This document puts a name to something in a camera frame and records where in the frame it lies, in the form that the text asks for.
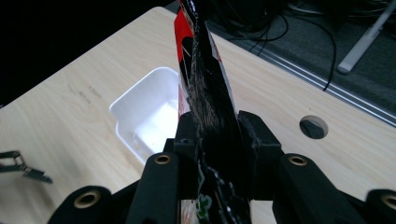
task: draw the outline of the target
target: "black cable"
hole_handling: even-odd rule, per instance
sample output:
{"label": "black cable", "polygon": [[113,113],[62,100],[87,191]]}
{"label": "black cable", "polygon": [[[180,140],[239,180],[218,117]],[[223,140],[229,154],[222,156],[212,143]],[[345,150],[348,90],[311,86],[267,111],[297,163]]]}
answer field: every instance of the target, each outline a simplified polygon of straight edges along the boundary
{"label": "black cable", "polygon": [[[270,33],[269,32],[269,29],[268,29],[268,32],[267,32],[267,34],[265,34],[265,38],[266,39],[268,39],[268,33]],[[267,44],[268,42],[264,42],[263,44],[262,44],[262,48],[259,50],[259,52],[256,54],[257,56],[260,56],[260,54],[262,53],[262,50],[265,48],[265,45]]]}
{"label": "black cable", "polygon": [[300,18],[300,17],[297,17],[297,16],[291,16],[291,15],[285,15],[285,16],[292,17],[294,19],[297,19],[297,20],[300,20],[300,21],[305,21],[305,22],[311,23],[313,25],[316,25],[317,27],[322,29],[328,35],[330,40],[332,41],[332,65],[331,65],[329,77],[327,79],[327,83],[326,83],[325,87],[322,89],[323,91],[326,91],[329,88],[330,83],[332,82],[332,77],[333,77],[333,74],[334,74],[334,67],[335,67],[335,62],[336,62],[336,56],[337,56],[337,47],[336,47],[336,44],[335,44],[335,40],[332,37],[332,34],[330,33],[329,30],[327,30],[324,26],[320,25],[317,22],[309,21],[309,20],[306,20],[306,19],[303,19],[303,18]]}
{"label": "black cable", "polygon": [[286,28],[285,28],[285,31],[284,31],[281,35],[279,35],[279,36],[277,36],[277,37],[268,38],[268,32],[269,32],[269,30],[271,29],[271,24],[272,24],[272,21],[271,21],[271,23],[269,23],[269,24],[265,27],[265,29],[263,30],[263,32],[262,32],[260,35],[256,36],[256,37],[252,37],[252,36],[248,36],[248,37],[231,37],[231,38],[228,38],[227,40],[229,40],[229,41],[234,41],[234,40],[251,40],[251,41],[256,41],[256,44],[253,45],[248,51],[252,51],[252,50],[253,50],[254,48],[256,48],[256,46],[259,45],[259,43],[261,43],[261,42],[267,43],[267,42],[271,42],[271,41],[276,41],[276,40],[282,38],[282,37],[288,32],[288,30],[289,30],[289,23],[288,23],[288,21],[286,20],[286,18],[285,18],[283,15],[279,15],[279,16],[280,16],[280,18],[282,18],[283,22],[285,22]]}
{"label": "black cable", "polygon": [[296,16],[304,16],[304,17],[324,17],[325,13],[320,11],[305,11],[302,7],[297,7],[292,3],[287,4],[287,9],[291,14]]}

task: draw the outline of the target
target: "gray floor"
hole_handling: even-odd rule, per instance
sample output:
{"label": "gray floor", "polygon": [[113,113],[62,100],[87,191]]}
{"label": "gray floor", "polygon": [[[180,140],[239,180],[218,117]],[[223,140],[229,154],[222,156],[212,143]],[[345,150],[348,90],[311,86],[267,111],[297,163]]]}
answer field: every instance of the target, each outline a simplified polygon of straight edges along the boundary
{"label": "gray floor", "polygon": [[[168,9],[176,12],[178,4],[171,4]],[[213,33],[323,90],[332,71],[331,39],[317,25],[290,16],[284,18],[289,24],[287,33],[265,44],[247,39],[232,40],[233,36],[214,22],[210,22],[208,27]],[[335,67],[369,26],[345,23],[341,29],[335,30],[324,18],[305,19],[325,27],[336,44],[332,81],[326,92],[396,127],[396,39],[382,32],[353,70],[344,75]],[[284,20],[276,17],[267,38],[279,36],[285,28]]]}

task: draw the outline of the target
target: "white container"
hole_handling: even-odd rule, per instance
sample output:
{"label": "white container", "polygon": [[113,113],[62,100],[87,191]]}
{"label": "white container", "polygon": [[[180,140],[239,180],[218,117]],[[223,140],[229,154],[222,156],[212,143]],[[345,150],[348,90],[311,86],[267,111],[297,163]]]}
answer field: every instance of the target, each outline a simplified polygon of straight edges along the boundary
{"label": "white container", "polygon": [[136,157],[146,163],[162,152],[177,130],[178,74],[168,67],[152,70],[109,108],[117,120],[116,134]]}

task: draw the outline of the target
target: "screw hole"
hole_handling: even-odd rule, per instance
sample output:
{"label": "screw hole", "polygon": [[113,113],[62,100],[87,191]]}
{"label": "screw hole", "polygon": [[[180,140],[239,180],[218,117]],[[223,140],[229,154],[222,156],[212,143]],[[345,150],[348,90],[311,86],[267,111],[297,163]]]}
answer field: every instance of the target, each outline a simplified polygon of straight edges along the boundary
{"label": "screw hole", "polygon": [[305,166],[308,164],[306,159],[299,157],[299,156],[292,156],[289,157],[289,161],[293,163],[294,165],[299,165],[299,166]]}
{"label": "screw hole", "polygon": [[76,208],[88,208],[99,202],[100,192],[97,190],[91,190],[79,195],[75,201],[74,206]]}
{"label": "screw hole", "polygon": [[382,202],[388,207],[396,210],[396,196],[391,194],[385,194],[381,197]]}
{"label": "screw hole", "polygon": [[312,139],[322,139],[329,133],[326,122],[320,117],[308,115],[300,120],[300,130]]}
{"label": "screw hole", "polygon": [[155,158],[155,162],[160,165],[164,165],[166,163],[169,163],[170,161],[171,161],[171,158],[167,155],[160,155]]}

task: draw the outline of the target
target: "metal clip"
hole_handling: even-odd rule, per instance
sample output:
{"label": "metal clip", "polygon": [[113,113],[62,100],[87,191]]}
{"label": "metal clip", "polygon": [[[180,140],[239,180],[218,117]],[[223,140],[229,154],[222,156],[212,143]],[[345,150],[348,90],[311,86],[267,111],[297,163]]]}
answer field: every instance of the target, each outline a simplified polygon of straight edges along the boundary
{"label": "metal clip", "polygon": [[13,159],[14,164],[2,165],[0,163],[0,173],[22,171],[24,176],[44,181],[50,184],[52,183],[52,179],[48,176],[45,176],[44,172],[34,169],[32,167],[28,167],[19,151],[0,152],[0,160],[1,159]]}

